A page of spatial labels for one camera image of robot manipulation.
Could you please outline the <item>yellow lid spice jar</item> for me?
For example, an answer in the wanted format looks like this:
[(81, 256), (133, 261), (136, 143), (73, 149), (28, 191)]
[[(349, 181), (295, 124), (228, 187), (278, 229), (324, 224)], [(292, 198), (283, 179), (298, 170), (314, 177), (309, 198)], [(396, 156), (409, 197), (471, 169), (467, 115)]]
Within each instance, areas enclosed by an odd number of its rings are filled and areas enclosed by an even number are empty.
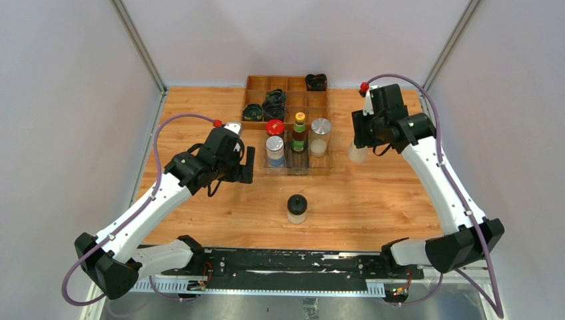
[(353, 163), (361, 164), (365, 161), (368, 155), (368, 149), (366, 147), (358, 148), (354, 142), (352, 142), (347, 151), (347, 156)]

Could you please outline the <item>silver lid spice jar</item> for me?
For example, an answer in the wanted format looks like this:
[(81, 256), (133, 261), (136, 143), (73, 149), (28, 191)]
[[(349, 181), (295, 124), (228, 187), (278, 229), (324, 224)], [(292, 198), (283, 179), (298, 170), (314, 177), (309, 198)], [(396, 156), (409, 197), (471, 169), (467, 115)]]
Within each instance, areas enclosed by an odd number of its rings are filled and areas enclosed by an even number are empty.
[(284, 167), (284, 141), (279, 136), (270, 136), (265, 143), (266, 162), (268, 167)]

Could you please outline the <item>large silver lid jar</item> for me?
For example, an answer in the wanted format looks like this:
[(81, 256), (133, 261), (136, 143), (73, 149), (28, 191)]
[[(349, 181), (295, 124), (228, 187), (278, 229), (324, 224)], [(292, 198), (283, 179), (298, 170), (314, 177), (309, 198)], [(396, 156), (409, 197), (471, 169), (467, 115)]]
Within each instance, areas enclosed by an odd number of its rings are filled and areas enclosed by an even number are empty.
[(332, 123), (319, 117), (312, 121), (309, 135), (309, 151), (313, 157), (323, 157), (329, 146)]

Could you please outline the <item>clear plastic organizer bin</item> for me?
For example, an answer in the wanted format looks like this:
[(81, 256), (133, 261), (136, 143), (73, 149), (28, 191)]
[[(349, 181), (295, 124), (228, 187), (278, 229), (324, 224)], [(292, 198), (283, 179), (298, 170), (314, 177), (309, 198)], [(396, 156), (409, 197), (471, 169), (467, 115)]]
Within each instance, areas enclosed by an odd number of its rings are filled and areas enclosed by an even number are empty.
[(309, 151), (309, 138), (312, 133), (308, 132), (305, 139), (305, 150), (295, 153), (291, 148), (292, 133), (284, 133), (284, 157), (279, 161), (281, 165), (273, 165), (269, 160), (268, 152), (263, 151), (263, 167), (267, 175), (297, 175), (297, 176), (329, 176), (334, 167), (334, 147), (328, 142), (326, 152), (322, 157), (314, 157)]

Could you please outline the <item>red lid chili jar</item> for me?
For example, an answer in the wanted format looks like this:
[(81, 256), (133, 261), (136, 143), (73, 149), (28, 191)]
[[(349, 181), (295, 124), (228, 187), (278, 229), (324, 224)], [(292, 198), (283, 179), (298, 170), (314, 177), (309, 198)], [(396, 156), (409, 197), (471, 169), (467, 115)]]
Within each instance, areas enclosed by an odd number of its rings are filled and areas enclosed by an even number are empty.
[(285, 124), (280, 119), (271, 119), (265, 125), (265, 132), (269, 137), (284, 138)]

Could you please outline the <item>black lid grinder jar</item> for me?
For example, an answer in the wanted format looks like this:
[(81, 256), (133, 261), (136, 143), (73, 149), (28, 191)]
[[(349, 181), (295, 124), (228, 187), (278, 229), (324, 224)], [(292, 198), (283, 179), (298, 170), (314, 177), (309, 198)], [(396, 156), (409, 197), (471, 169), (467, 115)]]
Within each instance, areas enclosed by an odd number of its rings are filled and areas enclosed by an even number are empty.
[(287, 219), (290, 223), (298, 225), (306, 220), (306, 210), (308, 202), (306, 197), (294, 194), (287, 201)]

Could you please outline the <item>yellow cap sauce bottle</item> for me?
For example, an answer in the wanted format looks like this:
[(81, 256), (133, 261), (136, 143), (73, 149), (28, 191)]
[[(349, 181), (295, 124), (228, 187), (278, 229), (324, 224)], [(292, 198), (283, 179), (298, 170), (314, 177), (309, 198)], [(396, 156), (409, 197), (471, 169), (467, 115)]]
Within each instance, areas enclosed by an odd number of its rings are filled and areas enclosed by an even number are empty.
[(292, 130), (292, 150), (296, 153), (304, 151), (306, 139), (306, 114), (298, 112), (294, 116), (294, 125)]

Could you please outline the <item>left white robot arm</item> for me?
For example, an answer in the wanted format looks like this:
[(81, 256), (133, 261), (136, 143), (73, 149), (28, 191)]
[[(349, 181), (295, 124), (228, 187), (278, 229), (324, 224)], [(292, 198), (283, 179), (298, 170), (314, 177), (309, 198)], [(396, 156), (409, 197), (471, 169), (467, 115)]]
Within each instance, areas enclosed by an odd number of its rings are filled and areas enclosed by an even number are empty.
[(201, 246), (189, 236), (166, 245), (139, 248), (144, 238), (174, 209), (213, 181), (250, 184), (255, 148), (241, 140), (243, 127), (229, 122), (215, 127), (204, 143), (176, 154), (154, 185), (118, 219), (95, 235), (74, 242), (80, 268), (108, 299), (128, 293), (136, 282), (169, 269), (197, 275), (204, 267)]

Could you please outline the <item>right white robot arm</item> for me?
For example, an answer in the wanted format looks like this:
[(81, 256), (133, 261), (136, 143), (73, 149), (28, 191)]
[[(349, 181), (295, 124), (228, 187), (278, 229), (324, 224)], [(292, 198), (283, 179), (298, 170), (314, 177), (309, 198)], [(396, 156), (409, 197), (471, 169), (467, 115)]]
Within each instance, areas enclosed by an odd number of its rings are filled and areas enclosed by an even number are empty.
[(451, 172), (430, 117), (409, 115), (397, 84), (363, 83), (360, 95), (364, 107), (352, 112), (355, 147), (384, 145), (400, 154), (425, 188), (442, 230), (430, 239), (404, 238), (383, 245), (383, 274), (397, 278), (407, 265), (427, 265), (447, 273), (485, 259), (503, 236), (504, 226), (499, 219), (486, 217)]

